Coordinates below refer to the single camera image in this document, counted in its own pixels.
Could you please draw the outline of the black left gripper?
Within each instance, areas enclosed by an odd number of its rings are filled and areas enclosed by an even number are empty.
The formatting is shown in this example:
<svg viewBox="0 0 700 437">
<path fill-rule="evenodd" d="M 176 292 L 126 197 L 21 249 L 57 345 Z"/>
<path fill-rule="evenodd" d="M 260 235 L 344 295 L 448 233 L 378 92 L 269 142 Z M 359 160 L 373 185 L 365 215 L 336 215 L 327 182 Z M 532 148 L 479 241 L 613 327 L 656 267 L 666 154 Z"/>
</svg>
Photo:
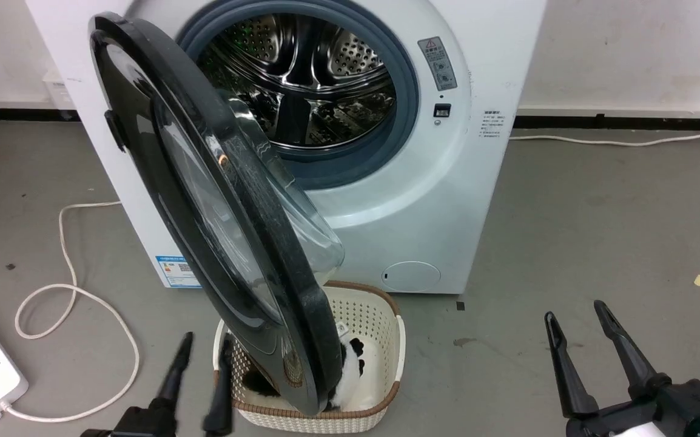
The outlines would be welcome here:
<svg viewBox="0 0 700 437">
<path fill-rule="evenodd" d="M 177 401 L 191 359 L 193 341 L 193 332 L 183 336 L 158 392 L 147 408 L 131 406 L 113 429 L 87 429 L 81 436 L 177 435 Z M 219 348 L 216 388 L 210 409 L 203 419 L 205 436 L 226 436 L 234 430 L 232 352 L 233 340 L 226 336 Z"/>
</svg>

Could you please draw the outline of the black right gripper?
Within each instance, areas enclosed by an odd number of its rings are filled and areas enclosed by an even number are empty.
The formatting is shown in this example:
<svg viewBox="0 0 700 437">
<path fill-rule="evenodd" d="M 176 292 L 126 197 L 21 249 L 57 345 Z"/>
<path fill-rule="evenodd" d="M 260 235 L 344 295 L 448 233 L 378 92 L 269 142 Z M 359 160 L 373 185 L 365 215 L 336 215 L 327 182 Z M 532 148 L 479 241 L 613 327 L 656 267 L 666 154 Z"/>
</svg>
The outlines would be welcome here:
<svg viewBox="0 0 700 437">
<path fill-rule="evenodd" d="M 567 436 L 700 436 L 700 380 L 671 384 L 656 371 L 610 307 L 594 301 L 605 337 L 611 340 L 629 382 L 632 400 L 599 410 L 567 351 L 567 338 L 554 314 L 544 316 L 553 373 Z"/>
</svg>

